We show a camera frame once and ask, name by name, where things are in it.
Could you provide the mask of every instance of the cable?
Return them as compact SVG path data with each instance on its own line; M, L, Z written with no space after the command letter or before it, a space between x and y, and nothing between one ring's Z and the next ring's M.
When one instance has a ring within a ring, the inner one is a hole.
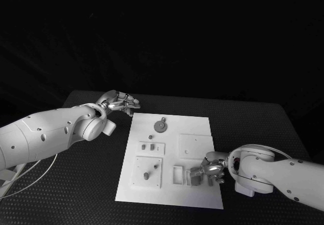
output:
M39 164L39 162L40 162L42 160L39 160L35 164L33 164L33 166L24 171L24 173L20 175L20 176L17 176L9 183L6 183L1 187L0 187L0 189L4 187L4 186L7 186L7 185L10 185L33 168L35 168L35 166Z
M7 197L13 196L14 194L20 193L23 190L26 190L26 189L27 189L27 188L29 188L29 187L30 187L30 186L42 179L42 177L43 177L43 176L46 175L46 173L49 172L49 169L50 169L52 165L55 164L56 157L58 157L58 154L55 155L52 164L50 164L48 170L45 171L45 173L42 174L42 176L39 177L39 179L37 179L27 187L24 187L20 191L14 192L13 194L10 194L10 195L7 195L7 196L3 196L0 199L7 198Z
M275 149L275 148L272 148L272 147L268 147L268 146L265 146L265 145L261 145L261 144L246 144L246 145L240 146L240 148L245 147L245 146L258 146L258 147L264 147L265 149L269 149L269 150L278 152L279 154L282 154L287 158L292 158L292 157L291 157L289 155L287 155L281 150L278 150L278 149Z

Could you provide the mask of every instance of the table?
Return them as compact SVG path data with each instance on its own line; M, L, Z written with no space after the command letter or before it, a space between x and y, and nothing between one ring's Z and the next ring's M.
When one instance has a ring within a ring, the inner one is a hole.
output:
M104 92L73 91L63 107L95 102ZM310 161L282 107L271 103L131 94L141 102L138 113L209 117L216 151L245 144L278 148ZM276 190L255 197L235 192L228 171L220 185L223 210L115 202L131 117L114 112L111 137L104 134L73 144L58 155L43 179L26 191L3 199L1 224L323 224L324 212L291 201ZM45 172L52 158L13 184L10 193Z

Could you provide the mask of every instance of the textured tabletop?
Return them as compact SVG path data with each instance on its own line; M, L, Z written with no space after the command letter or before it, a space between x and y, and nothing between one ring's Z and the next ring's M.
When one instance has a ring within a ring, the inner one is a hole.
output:
M73 91L63 107L95 102L102 92ZM230 152L245 144L278 148L291 157L310 160L285 111L276 104L215 99L132 95L138 113L209 117L216 151ZM131 117L114 112L117 124L104 134L73 144L58 155L43 179L0 203L1 224L324 224L324 212L291 201L276 190L255 197L235 192L228 170L220 185L223 210L115 202ZM43 160L13 184L10 193L26 187L45 172Z

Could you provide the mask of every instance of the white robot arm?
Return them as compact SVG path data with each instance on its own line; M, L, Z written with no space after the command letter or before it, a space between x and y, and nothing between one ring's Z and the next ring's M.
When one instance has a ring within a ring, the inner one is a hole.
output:
M92 141L101 132L111 135L117 125L107 115L120 110L132 116L131 108L140 107L132 96L111 90L95 104L35 113L1 127L0 171L53 156L78 141Z
M274 161L279 152L288 159ZM223 168L236 180L235 190L252 197L255 192L268 194L274 186L294 201L324 211L324 165L292 159L279 150L262 145L245 145L229 154L209 152L204 166L190 173L213 175L216 181L223 183Z

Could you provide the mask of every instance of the black background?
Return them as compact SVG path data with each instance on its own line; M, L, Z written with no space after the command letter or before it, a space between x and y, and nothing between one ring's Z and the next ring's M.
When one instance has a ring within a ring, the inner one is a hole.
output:
M323 161L323 1L66 11L13 3L0 23L1 126L60 107L72 90L271 102Z

